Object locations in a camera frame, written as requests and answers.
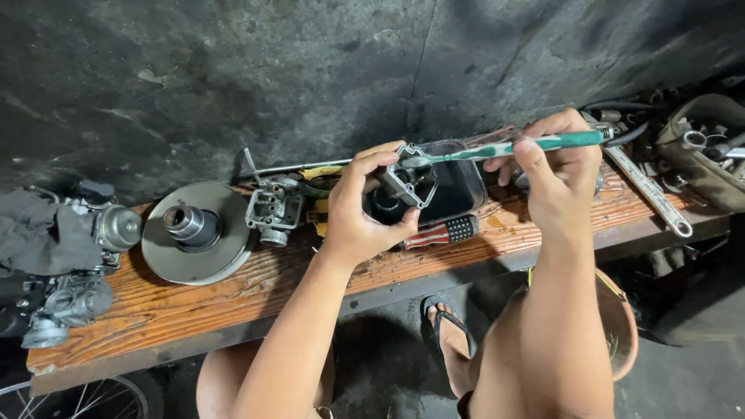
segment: leg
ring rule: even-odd
[[[467,409],[470,418],[524,418],[522,387],[518,371],[520,309],[524,292],[516,292],[499,318],[486,332],[473,359],[468,355],[466,336],[453,323],[440,323],[440,348],[453,393],[461,398],[473,391]],[[428,307],[434,322],[437,310],[451,312],[438,304]]]
[[[213,350],[207,354],[197,381],[197,411],[200,419],[228,419],[238,390],[241,389],[260,347],[261,340],[257,340]],[[333,359],[329,348],[314,406],[328,406],[331,403],[335,375]],[[315,410],[311,410],[308,418],[318,419],[319,416]]]

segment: flip-flop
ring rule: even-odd
[[[468,328],[466,327],[463,322],[455,317],[455,315],[452,315],[448,312],[444,312],[440,309],[437,310],[437,314],[434,315],[434,326],[432,325],[432,322],[429,320],[429,317],[427,316],[427,309],[429,307],[434,306],[434,308],[437,308],[437,304],[443,304],[445,306],[450,307],[450,311],[452,311],[455,315],[457,315],[457,312],[452,304],[448,301],[447,298],[441,296],[441,295],[430,295],[429,297],[426,297],[424,300],[422,300],[422,321],[426,322],[428,326],[428,330],[430,331],[430,338],[434,340],[434,345],[437,348],[437,350],[440,352],[440,355],[443,354],[442,348],[440,348],[440,322],[442,321],[443,317],[453,323],[458,329],[462,330],[466,334],[466,341],[468,342],[468,351],[469,356],[473,358],[473,356],[476,354],[476,343],[473,340],[473,337],[471,336],[471,333],[468,331]]]

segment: green toothbrush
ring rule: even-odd
[[[598,145],[602,142],[603,133],[596,130],[579,133],[561,133],[536,138],[538,146],[546,151],[558,150],[559,148],[581,147],[583,145]],[[511,156],[513,154],[512,146],[512,142],[485,144],[444,156],[409,157],[406,160],[401,160],[399,165],[403,168],[416,168],[430,163],[446,162],[448,160],[483,160],[492,157]]]

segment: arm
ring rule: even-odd
[[[526,127],[524,134],[536,138],[589,129],[576,110],[566,110]],[[535,418],[612,418],[612,373],[597,306],[590,225],[602,154],[593,146],[549,157],[534,142],[515,145],[515,159],[530,182],[530,217],[542,234],[522,306],[526,407]],[[487,162],[485,168],[504,163]]]
[[[361,152],[332,190],[326,240],[261,344],[231,418],[308,417],[352,270],[416,232],[418,210],[390,227],[362,211],[366,176],[395,162],[402,144]]]

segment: american flag screwdriver handle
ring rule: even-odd
[[[437,224],[426,225],[415,236],[399,243],[399,246],[408,251],[433,243],[461,242],[472,238],[477,232],[478,218],[473,214],[465,214]]]

